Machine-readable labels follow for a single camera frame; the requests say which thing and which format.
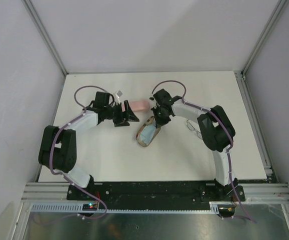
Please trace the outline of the pink glasses case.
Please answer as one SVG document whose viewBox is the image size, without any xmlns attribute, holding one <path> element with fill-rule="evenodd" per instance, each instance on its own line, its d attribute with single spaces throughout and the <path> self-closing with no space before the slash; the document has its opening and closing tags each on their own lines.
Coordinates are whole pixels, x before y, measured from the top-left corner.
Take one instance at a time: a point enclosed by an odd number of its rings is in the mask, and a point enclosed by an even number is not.
<svg viewBox="0 0 289 240">
<path fill-rule="evenodd" d="M 133 112 L 143 112 L 150 109 L 150 103 L 147 100 L 136 100 L 128 102 Z"/>
</svg>

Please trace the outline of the plaid glasses case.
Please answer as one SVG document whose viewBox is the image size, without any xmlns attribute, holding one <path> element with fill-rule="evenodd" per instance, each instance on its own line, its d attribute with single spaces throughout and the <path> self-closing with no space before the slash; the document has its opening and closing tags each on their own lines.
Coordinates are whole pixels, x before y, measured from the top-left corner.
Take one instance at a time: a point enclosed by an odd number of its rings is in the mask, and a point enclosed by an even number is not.
<svg viewBox="0 0 289 240">
<path fill-rule="evenodd" d="M 151 116 L 140 127 L 140 129 L 136 133 L 135 139 L 140 146 L 146 148 L 151 144 L 151 142 L 158 135 L 160 130 L 161 128 L 157 127 L 155 117 Z"/>
</svg>

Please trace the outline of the thin wire frame glasses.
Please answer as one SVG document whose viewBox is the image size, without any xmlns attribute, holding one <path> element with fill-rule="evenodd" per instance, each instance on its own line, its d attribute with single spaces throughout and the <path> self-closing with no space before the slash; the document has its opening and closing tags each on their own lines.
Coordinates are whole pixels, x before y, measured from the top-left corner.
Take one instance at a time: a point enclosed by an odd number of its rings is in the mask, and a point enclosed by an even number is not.
<svg viewBox="0 0 289 240">
<path fill-rule="evenodd" d="M 201 132 L 197 128 L 195 128 L 188 119 L 186 120 L 186 126 L 191 132 L 195 132 L 195 134 L 197 135 L 199 139 L 201 140 L 203 139 Z"/>
</svg>

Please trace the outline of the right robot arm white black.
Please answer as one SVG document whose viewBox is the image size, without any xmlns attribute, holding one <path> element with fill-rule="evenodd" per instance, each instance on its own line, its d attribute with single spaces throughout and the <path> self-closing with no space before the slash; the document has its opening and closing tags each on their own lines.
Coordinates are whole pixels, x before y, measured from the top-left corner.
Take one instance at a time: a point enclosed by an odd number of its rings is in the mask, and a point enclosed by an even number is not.
<svg viewBox="0 0 289 240">
<path fill-rule="evenodd" d="M 182 117 L 199 126 L 202 141 L 212 151 L 215 165 L 215 195 L 221 201 L 228 200 L 235 188 L 230 150 L 236 131 L 226 112 L 220 105 L 210 109 L 185 101 L 181 96 L 172 97 L 161 89 L 149 98 L 154 102 L 153 116 L 157 128 L 171 121 L 171 117 Z"/>
</svg>

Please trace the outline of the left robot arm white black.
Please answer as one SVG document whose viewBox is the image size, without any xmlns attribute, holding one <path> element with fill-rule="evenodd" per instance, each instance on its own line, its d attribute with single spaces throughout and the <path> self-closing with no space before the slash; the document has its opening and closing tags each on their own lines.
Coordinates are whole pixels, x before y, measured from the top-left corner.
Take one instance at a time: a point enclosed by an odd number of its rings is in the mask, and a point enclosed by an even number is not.
<svg viewBox="0 0 289 240">
<path fill-rule="evenodd" d="M 127 100 L 117 103 L 111 93 L 98 91 L 77 117 L 62 127 L 48 125 L 43 131 L 38 162 L 53 175 L 62 175 L 78 186 L 77 193 L 84 200 L 94 196 L 95 187 L 91 185 L 93 177 L 77 163 L 77 137 L 105 120 L 111 120 L 115 127 L 127 127 L 130 122 L 140 121 Z"/>
</svg>

